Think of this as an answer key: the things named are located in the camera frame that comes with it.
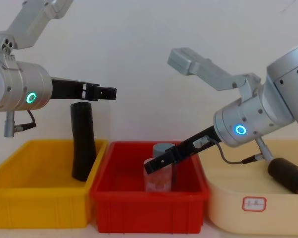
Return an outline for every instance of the gray lid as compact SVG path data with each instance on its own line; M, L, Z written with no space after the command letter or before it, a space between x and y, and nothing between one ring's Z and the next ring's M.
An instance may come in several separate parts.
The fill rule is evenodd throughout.
M171 143L158 143L153 146L153 157L156 158L165 153L165 151L171 147L175 146Z

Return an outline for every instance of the black foam tube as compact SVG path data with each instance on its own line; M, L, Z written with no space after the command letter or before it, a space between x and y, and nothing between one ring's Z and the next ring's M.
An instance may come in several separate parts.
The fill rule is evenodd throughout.
M273 159L268 166L268 173L278 183L298 194L298 166L284 158Z
M74 138L72 177L79 181L87 181L96 159L91 103L72 104L71 118Z

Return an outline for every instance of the white wall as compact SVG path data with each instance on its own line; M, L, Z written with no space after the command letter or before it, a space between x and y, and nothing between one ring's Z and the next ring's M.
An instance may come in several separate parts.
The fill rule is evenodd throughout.
M166 64L174 47L191 47L232 74L254 72L298 44L298 0L74 0L50 22L19 61L44 66L52 76L117 87L117 101L93 104L95 135L111 140L183 140L212 125L213 114L238 97L216 92L197 77ZM0 0L0 30L22 0ZM34 111L38 127L3 137L0 162L34 138L71 138L70 104L51 101ZM16 122L29 121L25 112ZM293 124L269 137L298 137Z

